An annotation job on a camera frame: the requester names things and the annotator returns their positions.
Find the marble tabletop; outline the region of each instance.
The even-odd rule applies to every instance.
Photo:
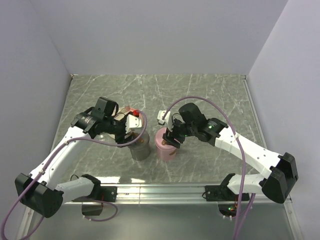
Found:
[[[210,99],[229,116],[236,131],[261,145],[252,106],[241,75],[218,74],[147,74],[147,75],[75,75],[70,84],[55,144],[65,135],[74,117],[94,106],[99,97],[131,106],[145,112],[150,135],[150,156],[143,161],[131,158],[127,147],[117,148],[93,143],[79,153],[67,169],[61,182],[72,174],[90,174],[105,183],[175,183],[220,182],[227,174],[241,174],[242,161],[228,152],[186,138],[176,158],[169,162],[157,158],[154,137],[162,127],[157,123],[159,110],[166,110],[175,100],[185,96]],[[195,103],[207,118],[223,116],[210,104],[188,99],[173,107],[178,112],[184,103]],[[97,136],[103,141],[113,140],[106,134]],[[247,173],[256,171],[247,165]]]

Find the wall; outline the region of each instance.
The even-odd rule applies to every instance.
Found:
[[[292,199],[306,240],[319,239],[320,1],[289,0],[249,74],[270,149],[295,156]]]
[[[70,83],[30,1],[0,1],[0,220],[17,198],[14,180],[50,152]],[[14,239],[24,207],[6,226]]]
[[[31,0],[72,74],[248,74],[288,0]]]

